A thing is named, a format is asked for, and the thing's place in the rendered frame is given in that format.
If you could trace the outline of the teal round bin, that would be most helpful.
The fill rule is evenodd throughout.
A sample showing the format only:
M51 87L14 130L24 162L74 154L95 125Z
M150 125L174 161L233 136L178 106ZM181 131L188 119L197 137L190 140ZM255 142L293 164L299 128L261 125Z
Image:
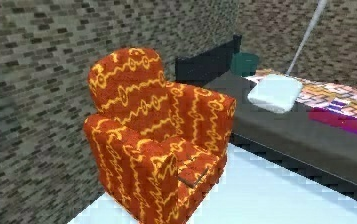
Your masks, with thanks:
M252 53L239 52L233 55L230 70L234 75L241 77L255 74L259 57Z

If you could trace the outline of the white pillow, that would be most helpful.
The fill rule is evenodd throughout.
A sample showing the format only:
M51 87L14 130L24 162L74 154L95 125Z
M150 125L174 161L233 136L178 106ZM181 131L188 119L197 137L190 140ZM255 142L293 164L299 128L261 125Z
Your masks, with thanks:
M267 111L284 114L294 106L303 84L295 78L269 74L248 93L248 101Z

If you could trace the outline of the dark grey bed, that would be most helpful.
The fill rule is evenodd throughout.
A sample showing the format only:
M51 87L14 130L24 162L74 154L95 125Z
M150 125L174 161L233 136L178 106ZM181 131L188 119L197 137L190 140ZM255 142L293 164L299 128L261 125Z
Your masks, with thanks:
M310 120L311 108L300 103L285 114L252 105L247 94L255 84L230 71L241 39L176 58L176 80L237 99L232 144L357 200L357 134Z

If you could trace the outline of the thin grey pole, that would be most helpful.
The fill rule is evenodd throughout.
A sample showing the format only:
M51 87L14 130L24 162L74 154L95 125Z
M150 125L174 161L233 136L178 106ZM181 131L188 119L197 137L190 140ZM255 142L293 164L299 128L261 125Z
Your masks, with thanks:
M302 41L300 42L298 48L297 48L297 51L285 73L286 76L289 76L296 64L296 61L298 59L298 57L300 56L301 52L302 52L302 49L304 48L307 40L309 39L313 29L315 28L315 26L317 25L318 21L319 21L319 18L320 16L322 15L326 5L327 5L327 2L328 0L318 0L318 4L317 4L317 7L313 13L313 16L308 24L308 27L303 35L303 38L302 38Z

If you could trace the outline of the colourful patterned bedspread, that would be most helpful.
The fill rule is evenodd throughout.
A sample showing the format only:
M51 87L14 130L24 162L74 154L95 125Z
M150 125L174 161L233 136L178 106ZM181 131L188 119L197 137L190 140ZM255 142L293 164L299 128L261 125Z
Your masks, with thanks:
M247 80L256 85L269 74L273 74L272 70L260 70L256 75L248 76ZM292 78L303 84L295 104L309 107L310 120L357 134L357 89L340 84Z

